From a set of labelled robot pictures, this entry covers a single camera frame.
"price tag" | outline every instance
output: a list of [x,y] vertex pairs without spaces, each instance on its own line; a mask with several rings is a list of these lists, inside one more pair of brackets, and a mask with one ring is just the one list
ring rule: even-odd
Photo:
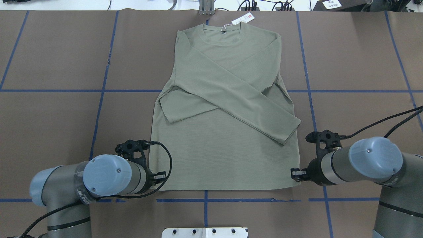
[[323,3],[323,5],[326,9],[333,9],[333,8],[342,7],[342,5],[339,3],[338,0],[329,0],[329,1],[322,2],[322,3]]
[[242,16],[242,17],[240,17],[238,19],[233,20],[232,21],[232,24],[236,25],[236,24],[238,24],[240,22],[247,23],[247,22],[253,20],[254,18],[255,17],[251,14],[251,12],[249,12],[249,13],[245,14],[244,16]]

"blue tape grid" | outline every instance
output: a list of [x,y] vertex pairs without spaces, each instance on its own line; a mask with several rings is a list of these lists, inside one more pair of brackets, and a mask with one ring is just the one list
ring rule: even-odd
[[[410,93],[410,98],[411,98],[411,101],[413,102],[413,106],[414,106],[414,108],[416,108],[417,106],[416,106],[416,102],[414,101],[413,92],[411,91],[410,83],[408,81],[407,74],[405,73],[404,66],[402,64],[402,60],[401,60],[401,57],[399,55],[399,52],[398,52],[398,49],[397,49],[397,46],[396,46],[396,43],[395,43],[394,35],[392,34],[391,24],[389,22],[389,17],[388,17],[387,11],[385,11],[385,18],[386,18],[386,23],[388,25],[389,35],[391,36],[392,45],[394,46],[395,54],[397,56],[399,66],[401,67],[402,75],[404,76],[405,83],[407,84],[408,92]],[[422,123],[422,119],[421,119],[420,115],[417,115],[417,119],[419,120],[420,128],[423,132],[423,123]]]
[[[95,125],[95,130],[94,130],[94,135],[93,135],[93,141],[92,141],[91,150],[90,150],[90,159],[92,159],[92,157],[93,157],[93,147],[94,147],[95,140],[96,140],[96,135],[97,135],[97,130],[98,130],[98,122],[99,122],[99,117],[100,117],[100,113],[101,113],[104,93],[105,92],[161,92],[161,90],[160,89],[105,89],[106,83],[107,83],[107,74],[108,74],[109,67],[110,67],[110,59],[111,59],[111,56],[112,56],[113,42],[114,42],[114,37],[115,37],[115,33],[116,33],[116,25],[117,25],[117,21],[118,21],[118,15],[119,15],[118,11],[116,12],[116,16],[115,16],[113,33],[112,33],[112,38],[111,38],[111,42],[110,42],[110,52],[109,52],[109,55],[108,55],[107,66],[106,66],[106,70],[105,70],[105,73],[104,73],[104,80],[103,80],[102,89],[3,89],[3,84],[5,82],[5,79],[6,79],[10,64],[12,62],[14,53],[15,53],[16,48],[18,46],[19,39],[20,39],[22,32],[24,30],[24,26],[25,26],[25,23],[27,21],[28,15],[29,15],[29,11],[27,11],[26,14],[25,14],[25,17],[24,17],[22,26],[20,28],[18,37],[16,39],[13,50],[11,52],[8,64],[6,66],[5,72],[4,72],[3,77],[2,77],[2,80],[0,82],[0,92],[101,92],[99,108],[98,108],[97,118],[96,118],[96,125]],[[423,90],[412,90],[411,87],[410,87],[407,75],[406,75],[405,70],[404,70],[404,66],[402,64],[401,57],[399,55],[399,52],[398,52],[398,49],[397,49],[397,46],[396,46],[396,43],[395,43],[395,40],[394,40],[394,37],[393,37],[393,34],[392,34],[389,17],[388,17],[388,14],[387,14],[386,11],[385,11],[385,18],[386,18],[386,21],[387,21],[387,27],[388,27],[390,37],[391,37],[391,40],[392,40],[392,44],[393,44],[396,56],[398,58],[398,62],[399,62],[401,71],[403,73],[404,80],[405,80],[405,83],[407,85],[408,90],[312,90],[310,88],[310,81],[309,81],[309,76],[308,76],[307,64],[306,64],[306,60],[305,60],[305,51],[304,51],[304,44],[303,44],[303,40],[302,40],[299,13],[296,12],[296,15],[297,15],[297,25],[298,25],[298,33],[299,33],[299,40],[300,40],[300,46],[301,46],[301,53],[302,53],[302,59],[303,59],[303,64],[304,64],[305,79],[306,79],[306,83],[307,83],[307,90],[288,90],[288,92],[307,93],[308,94],[314,130],[317,130],[317,126],[316,126],[316,119],[315,119],[315,116],[314,116],[312,93],[409,93],[414,108],[417,107],[415,100],[414,100],[413,93],[423,93]],[[420,116],[418,116],[418,120],[419,120],[421,130],[423,131],[423,123],[422,123]],[[361,202],[361,201],[378,201],[379,200],[378,197],[329,198],[328,195],[327,195],[326,187],[323,188],[323,194],[324,194],[324,198],[309,198],[308,201],[309,202],[325,202],[326,212],[327,212],[327,220],[328,220],[328,227],[329,227],[329,232],[330,232],[331,238],[333,238],[333,230],[332,230],[332,221],[331,221],[331,217],[330,217],[329,202]],[[0,199],[0,202],[32,202],[32,199]],[[113,200],[112,199],[102,199],[99,202],[110,203],[110,202],[113,202]],[[114,202],[125,202],[125,200],[116,199],[116,200],[114,200]],[[287,200],[287,201],[285,201],[285,200],[276,200],[276,199],[272,199],[272,198],[210,199],[209,196],[208,196],[208,191],[205,190],[203,199],[157,199],[157,202],[202,202],[202,203],[204,203],[204,226],[208,227],[208,203],[209,202],[301,202],[301,200]]]
[[13,46],[12,53],[10,54],[9,61],[7,62],[6,69],[0,83],[0,89],[2,89],[4,80],[6,80],[7,72],[9,71],[10,64],[12,63],[13,55],[15,54],[16,47],[18,46],[19,39],[21,39],[22,31],[24,30],[26,20],[28,19],[29,11],[26,12],[24,21],[22,22],[21,29],[19,30],[18,37],[16,38],[15,45]]
[[[300,21],[299,21],[298,12],[296,11],[295,13],[297,15],[298,35],[299,35],[299,42],[300,42],[300,45],[301,45],[302,61],[304,63],[305,81],[307,83],[307,93],[308,93],[308,100],[310,102],[311,118],[313,120],[314,131],[317,131],[316,118],[314,116],[313,99],[311,97],[310,81],[309,81],[309,78],[308,78],[307,63],[305,61],[304,43],[302,41],[301,24],[300,24]],[[329,201],[327,200],[326,187],[323,187],[323,195],[324,195],[324,203],[325,203],[325,206],[326,206],[326,216],[327,216],[327,224],[329,226],[329,235],[330,235],[330,238],[333,238],[332,220],[330,218],[330,208],[329,208]]]
[[99,128],[100,113],[101,113],[101,111],[102,111],[103,98],[104,98],[104,91],[105,91],[105,89],[106,89],[107,74],[109,73],[110,58],[112,57],[113,42],[114,42],[114,40],[115,40],[116,25],[117,25],[117,23],[118,23],[118,17],[119,17],[119,11],[116,11],[115,24],[114,24],[114,26],[113,26],[112,39],[111,39],[111,41],[110,41],[110,52],[109,52],[109,58],[107,59],[106,71],[104,72],[104,80],[103,80],[102,94],[101,94],[101,96],[100,96],[99,109],[98,109],[98,111],[97,111],[96,126],[94,127],[93,142],[91,143],[91,150],[90,150],[90,158],[89,158],[89,160],[92,160],[92,159],[93,159],[93,154],[94,154],[94,144],[95,144],[95,142],[96,142],[96,138],[97,138],[97,129]]

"long-sleeve shirt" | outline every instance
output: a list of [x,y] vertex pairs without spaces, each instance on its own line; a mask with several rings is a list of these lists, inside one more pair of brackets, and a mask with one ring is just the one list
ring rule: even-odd
[[[292,187],[300,120],[280,76],[281,37],[241,22],[179,31],[170,80],[156,100],[151,139],[173,158],[163,190]],[[167,154],[150,148],[152,171]]]

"cable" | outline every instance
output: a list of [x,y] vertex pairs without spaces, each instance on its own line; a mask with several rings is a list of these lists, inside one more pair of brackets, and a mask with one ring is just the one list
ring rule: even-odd
[[244,0],[240,5],[239,5],[239,7],[238,7],[238,10],[237,11],[239,11],[240,9],[241,9],[241,6],[245,3],[245,9],[247,9],[247,2],[248,2],[248,5],[250,4],[250,0]]
[[408,110],[408,111],[404,111],[404,112],[401,112],[401,113],[398,113],[398,114],[395,114],[395,115],[392,115],[392,116],[386,117],[386,118],[384,118],[384,119],[382,119],[382,120],[379,120],[379,121],[377,121],[377,122],[375,122],[375,123],[372,123],[372,124],[370,124],[370,125],[368,125],[368,126],[366,126],[366,127],[364,127],[364,128],[361,128],[360,130],[358,130],[357,132],[355,132],[355,133],[353,133],[353,134],[351,134],[351,135],[349,135],[349,136],[345,136],[345,139],[349,139],[349,138],[351,138],[351,137],[353,137],[353,136],[356,136],[358,133],[360,133],[360,132],[362,132],[362,131],[364,131],[364,130],[366,130],[366,129],[369,129],[369,128],[371,128],[372,126],[375,126],[375,125],[377,125],[377,124],[379,124],[379,123],[381,123],[381,122],[384,122],[384,121],[386,121],[386,120],[389,120],[389,119],[391,119],[391,118],[394,118],[394,117],[397,117],[397,116],[402,116],[402,115],[404,115],[404,114],[407,114],[407,113],[410,113],[410,112],[413,112],[413,111],[422,110],[422,109],[423,109],[423,106],[420,106],[420,107],[418,107],[418,108],[414,108],[414,109],[411,109],[411,110]]
[[276,2],[276,3],[273,5],[272,11],[275,9],[276,4],[278,4],[278,3],[280,3],[280,8],[282,8],[282,7],[283,7],[283,2],[281,2],[281,1]]
[[292,5],[291,2],[288,2],[288,0],[286,0],[286,2],[284,3],[284,5],[279,9],[279,11],[291,11],[292,10]]
[[149,193],[147,193],[147,194],[143,194],[143,195],[138,195],[138,196],[122,196],[122,195],[114,195],[114,196],[104,196],[104,197],[101,197],[101,198],[105,198],[105,197],[117,197],[117,198],[128,198],[128,199],[131,199],[131,198],[142,198],[142,197],[146,197],[146,196],[150,196],[150,195],[152,195],[153,193],[155,193],[155,192],[157,192],[161,187],[163,187],[163,185],[166,183],[166,181],[169,179],[169,177],[170,177],[170,173],[172,172],[172,156],[170,155],[170,152],[169,152],[169,150],[162,144],[162,143],[160,143],[160,142],[158,142],[158,141],[151,141],[151,144],[152,145],[154,145],[154,144],[157,144],[157,145],[160,145],[161,147],[163,147],[163,149],[165,149],[166,150],[166,153],[168,154],[168,156],[169,156],[169,161],[170,161],[170,167],[169,167],[169,173],[168,173],[168,176],[166,177],[166,179],[163,181],[163,183],[158,187],[158,188],[156,188],[156,189],[154,189],[153,191],[151,191],[151,192],[149,192]]
[[411,118],[417,116],[419,113],[421,113],[423,111],[423,108],[420,110],[417,110],[415,113],[411,114],[410,116],[408,116],[406,119],[402,120],[400,123],[396,124],[393,128],[391,128],[391,130],[388,131],[388,133],[386,133],[386,135],[384,136],[385,138],[388,138],[388,136],[390,134],[392,134],[392,132],[394,132],[398,127],[402,126],[404,123],[406,123],[407,121],[411,120]]
[[172,5],[171,8],[168,9],[168,11],[173,10],[175,8],[177,2],[178,2],[178,0],[173,0],[173,5]]
[[20,235],[20,236],[18,236],[18,238],[24,238],[27,234],[28,234],[28,232],[32,229],[32,228],[34,228],[34,226],[35,225],[37,225],[37,223],[39,223],[42,219],[44,219],[44,218],[46,218],[46,217],[48,217],[48,216],[50,216],[50,215],[53,215],[54,213],[57,213],[57,212],[60,212],[61,210],[64,210],[64,209],[66,209],[66,208],[70,208],[70,207],[73,207],[73,206],[76,206],[76,205],[79,205],[79,204],[82,204],[82,202],[81,201],[77,201],[77,202],[74,202],[74,203],[71,203],[71,204],[68,204],[68,205],[66,205],[66,206],[62,206],[62,207],[60,207],[60,208],[58,208],[58,209],[54,209],[53,211],[51,211],[51,212],[48,212],[48,213],[46,213],[45,215],[42,215],[42,216],[40,216],[40,218],[38,218],[37,220],[35,220],[23,233],[22,233],[22,235]]

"white floor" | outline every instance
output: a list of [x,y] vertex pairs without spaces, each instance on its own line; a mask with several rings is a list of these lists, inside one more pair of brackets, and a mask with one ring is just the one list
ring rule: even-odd
[[[111,0],[111,10],[121,10],[124,8],[132,8],[137,10],[168,10],[173,0]],[[226,8],[236,11],[242,0],[216,0],[216,8]],[[314,7],[317,0],[311,0]],[[260,11],[270,11],[274,3],[258,0],[257,6]],[[109,0],[31,0],[24,3],[1,3],[0,10],[107,10]],[[309,0],[294,0],[292,6],[296,11],[310,11]],[[197,0],[178,0],[175,10],[198,9],[199,2]],[[416,12],[423,12],[423,5],[408,5],[409,9]]]

